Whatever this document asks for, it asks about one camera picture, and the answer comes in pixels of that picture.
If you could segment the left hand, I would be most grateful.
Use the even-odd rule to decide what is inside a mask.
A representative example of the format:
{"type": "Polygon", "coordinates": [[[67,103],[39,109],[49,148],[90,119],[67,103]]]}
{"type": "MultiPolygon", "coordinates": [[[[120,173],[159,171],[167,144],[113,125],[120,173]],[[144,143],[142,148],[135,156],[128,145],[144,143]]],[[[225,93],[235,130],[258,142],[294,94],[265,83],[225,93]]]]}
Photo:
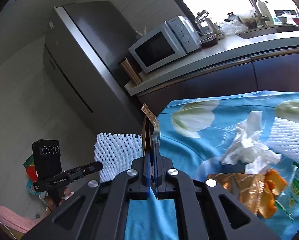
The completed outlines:
{"type": "Polygon", "coordinates": [[[48,191],[48,195],[44,198],[44,201],[47,204],[48,209],[53,211],[63,204],[64,201],[69,199],[73,194],[74,192],[71,191],[69,187],[60,187],[58,189],[48,191]]]}

